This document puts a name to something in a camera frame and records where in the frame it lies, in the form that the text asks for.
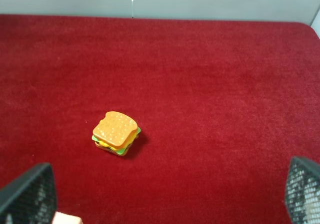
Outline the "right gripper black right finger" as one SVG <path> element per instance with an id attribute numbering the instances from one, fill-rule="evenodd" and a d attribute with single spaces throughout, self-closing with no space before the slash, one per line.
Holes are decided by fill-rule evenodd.
<path id="1" fill-rule="evenodd" d="M 320 222 L 320 165 L 305 157 L 290 161 L 285 206 L 293 224 Z"/>

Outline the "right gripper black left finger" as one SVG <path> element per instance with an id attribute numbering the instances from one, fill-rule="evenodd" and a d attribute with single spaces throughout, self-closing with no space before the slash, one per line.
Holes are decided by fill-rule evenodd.
<path id="1" fill-rule="evenodd" d="M 0 190 L 2 224 L 50 224 L 57 195 L 50 163 L 39 163 Z"/>

